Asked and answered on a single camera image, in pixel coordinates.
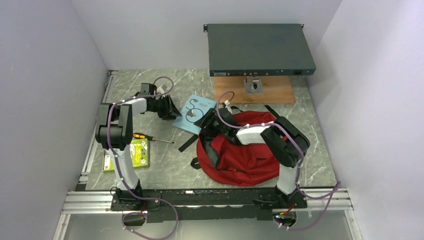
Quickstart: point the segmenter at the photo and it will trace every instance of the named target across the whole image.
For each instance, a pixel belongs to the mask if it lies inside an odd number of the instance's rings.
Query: green package
[[[129,145],[132,166],[135,169],[149,167],[149,141],[147,139],[135,139]],[[114,171],[114,159],[104,151],[103,172]]]

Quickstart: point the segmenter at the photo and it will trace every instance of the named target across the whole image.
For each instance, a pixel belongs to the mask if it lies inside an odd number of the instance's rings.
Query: robotic arm
[[[135,96],[155,95],[165,88],[161,86],[159,89],[150,83],[142,83],[141,90]],[[95,129],[95,139],[106,150],[109,156],[114,156],[112,149],[108,145],[108,116],[113,103],[102,103],[99,107],[97,124]],[[120,171],[129,189],[139,197],[143,196],[140,180],[133,168],[133,162],[130,154],[130,143],[133,139],[133,115],[144,114],[145,112],[157,113],[162,120],[174,120],[181,116],[181,113],[175,107],[169,95],[160,98],[135,98],[126,101],[124,104],[115,107],[111,113],[111,121],[118,120],[117,123],[110,125],[110,143],[113,150],[117,153],[117,161]],[[127,190],[121,179],[118,168],[114,168],[116,179],[116,198],[120,203],[137,209],[141,206],[142,201],[135,199]]]
[[[238,126],[228,108],[219,108],[218,111],[224,122],[232,126]],[[300,147],[303,155],[306,155],[310,146],[306,136],[285,117],[277,115],[275,111],[271,111],[271,113],[276,117],[273,123],[283,127]],[[275,189],[278,201],[289,206],[296,199],[303,198],[296,188],[297,165],[301,159],[301,154],[278,127],[263,123],[262,126],[237,129],[228,127],[223,121],[218,117],[217,110],[211,108],[203,118],[194,124],[210,131],[212,135],[223,133],[229,142],[234,145],[266,144],[280,163],[278,182]]]

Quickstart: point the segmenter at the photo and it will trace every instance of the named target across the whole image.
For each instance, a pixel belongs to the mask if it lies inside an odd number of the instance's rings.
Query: marble tabletop
[[[191,94],[205,98],[214,98],[214,79],[209,76],[208,69],[134,69],[120,70],[115,78],[111,97],[107,102],[116,102],[133,96],[140,91],[141,83],[152,83],[159,76],[170,77],[174,89],[170,95],[176,107],[181,110]],[[311,96],[302,76],[292,76],[296,103],[269,104],[279,115],[291,121],[310,141],[305,162],[300,174],[302,187],[330,187],[336,178],[327,148],[321,133],[320,125],[311,102]],[[169,85],[166,79],[156,83]],[[263,104],[235,104],[241,110],[267,111]],[[196,143],[184,152],[178,148],[185,143],[191,133],[172,126],[173,120],[160,120],[156,113],[133,116],[134,132],[145,133],[158,139],[172,140],[175,144],[160,141],[150,143],[150,166],[139,168],[135,172],[143,189],[207,189],[236,188],[233,185],[221,184],[209,178],[201,169],[196,170],[190,162],[196,157]],[[102,172],[103,149],[96,149],[86,190],[109,190],[116,186],[114,172]],[[274,187],[278,178],[273,178],[253,187]]]

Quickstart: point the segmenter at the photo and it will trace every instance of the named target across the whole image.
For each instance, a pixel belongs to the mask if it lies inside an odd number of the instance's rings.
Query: black strap
[[[195,157],[195,158],[193,158],[193,160],[191,160],[190,165],[191,165],[194,169],[197,169],[197,170],[199,170],[199,169],[201,168],[201,167],[200,167],[200,164],[199,164],[199,160],[198,160],[198,158],[197,158],[197,157]]]
[[[240,113],[244,112],[243,110],[241,110],[240,108],[236,107],[236,106],[230,106],[231,109],[236,109],[238,110]]]
[[[269,105],[264,105],[264,106],[265,106],[265,108],[266,108],[266,109],[268,109],[268,111],[269,111],[272,115],[274,115],[274,117],[275,117],[276,119],[280,117],[280,115],[278,115],[278,113],[277,113],[274,109],[272,109]]]
[[[191,136],[183,145],[178,148],[180,153],[184,152],[191,144],[193,144],[198,139],[197,135]]]

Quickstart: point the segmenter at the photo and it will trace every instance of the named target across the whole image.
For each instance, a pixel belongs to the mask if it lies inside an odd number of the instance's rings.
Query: white wall
[[[423,239],[424,2],[343,0],[308,81],[367,240]]]
[[[0,5],[0,239],[52,239],[107,69],[69,0]]]
[[[341,0],[72,0],[109,69],[209,68],[208,23],[300,23],[311,50]]]

